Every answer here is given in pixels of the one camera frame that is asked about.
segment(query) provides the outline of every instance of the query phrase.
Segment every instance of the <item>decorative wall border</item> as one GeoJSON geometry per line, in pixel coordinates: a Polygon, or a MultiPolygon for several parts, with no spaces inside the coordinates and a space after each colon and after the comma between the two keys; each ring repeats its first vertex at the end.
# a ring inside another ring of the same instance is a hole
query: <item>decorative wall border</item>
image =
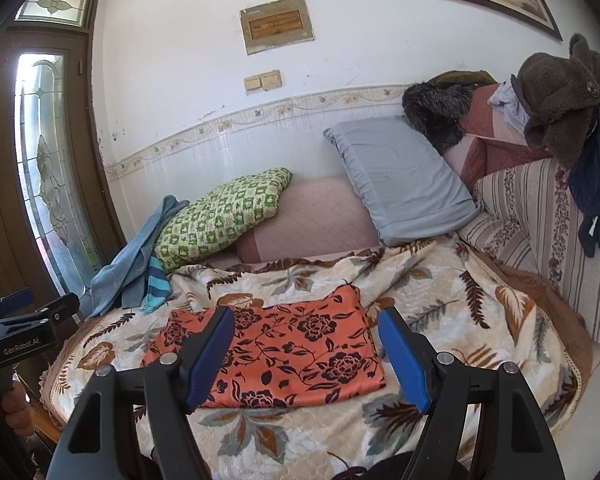
{"type": "Polygon", "coordinates": [[[369,105],[399,104],[407,85],[365,86],[289,97],[245,108],[200,124],[160,140],[115,164],[106,166],[107,179],[117,180],[149,164],[186,150],[215,136],[225,136],[248,128],[273,124],[294,117],[307,117],[324,111],[362,108],[369,105]]]}

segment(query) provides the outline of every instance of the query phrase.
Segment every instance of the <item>fur hat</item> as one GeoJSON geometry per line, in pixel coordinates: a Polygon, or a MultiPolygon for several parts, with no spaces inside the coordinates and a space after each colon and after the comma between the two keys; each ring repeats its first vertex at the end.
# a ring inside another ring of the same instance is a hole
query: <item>fur hat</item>
{"type": "Polygon", "coordinates": [[[565,168],[578,160],[600,106],[600,54],[581,34],[569,44],[570,58],[538,53],[520,67],[511,85],[529,114],[526,142],[545,146],[565,168]]]}
{"type": "Polygon", "coordinates": [[[462,140],[458,119],[469,113],[472,94],[471,87],[461,84],[438,88],[417,83],[405,90],[402,109],[409,125],[442,155],[462,140]]]}

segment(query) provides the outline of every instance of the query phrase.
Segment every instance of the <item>striped towel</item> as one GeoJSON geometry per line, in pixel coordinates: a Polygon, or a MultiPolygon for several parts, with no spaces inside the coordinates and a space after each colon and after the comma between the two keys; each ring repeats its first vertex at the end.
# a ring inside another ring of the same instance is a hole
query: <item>striped towel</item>
{"type": "Polygon", "coordinates": [[[153,312],[158,307],[163,306],[171,294],[171,283],[167,280],[167,275],[164,273],[155,251],[151,253],[149,258],[147,276],[146,295],[140,310],[142,312],[153,312]]]}

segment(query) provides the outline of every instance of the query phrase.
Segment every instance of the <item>white cloth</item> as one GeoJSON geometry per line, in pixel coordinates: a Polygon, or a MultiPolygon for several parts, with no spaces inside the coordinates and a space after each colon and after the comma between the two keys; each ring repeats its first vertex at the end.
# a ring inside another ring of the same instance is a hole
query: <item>white cloth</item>
{"type": "Polygon", "coordinates": [[[520,99],[518,99],[513,86],[511,86],[511,78],[498,86],[487,102],[496,110],[504,113],[504,121],[507,124],[510,124],[522,134],[525,132],[529,115],[520,104],[520,99]]]}

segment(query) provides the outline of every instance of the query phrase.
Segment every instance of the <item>folded cloth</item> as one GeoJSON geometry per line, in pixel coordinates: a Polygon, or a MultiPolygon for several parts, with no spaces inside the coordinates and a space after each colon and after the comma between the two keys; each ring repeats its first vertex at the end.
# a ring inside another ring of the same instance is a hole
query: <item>folded cloth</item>
{"type": "Polygon", "coordinates": [[[91,280],[93,312],[89,317],[108,312],[120,294],[123,308],[140,306],[147,280],[146,270],[155,241],[167,222],[187,205],[188,200],[178,202],[173,195],[164,197],[136,236],[109,265],[100,269],[91,280]]]}
{"type": "Polygon", "coordinates": [[[520,104],[520,99],[518,99],[516,91],[511,86],[510,77],[498,86],[487,102],[494,109],[500,110],[504,114],[504,121],[507,124],[510,124],[522,134],[525,132],[529,114],[525,112],[522,104],[520,104]]]}
{"type": "Polygon", "coordinates": [[[149,267],[147,269],[146,296],[142,300],[142,312],[154,312],[167,302],[171,294],[171,283],[167,280],[167,275],[160,264],[160,260],[151,253],[149,258],[149,267]]]}
{"type": "MultiPolygon", "coordinates": [[[[341,285],[323,300],[263,308],[256,298],[234,305],[245,297],[251,295],[227,294],[218,300],[235,312],[235,336],[204,407],[320,406],[385,386],[356,286],[341,285]]],[[[141,365],[177,351],[215,311],[173,309],[141,365]]]]}

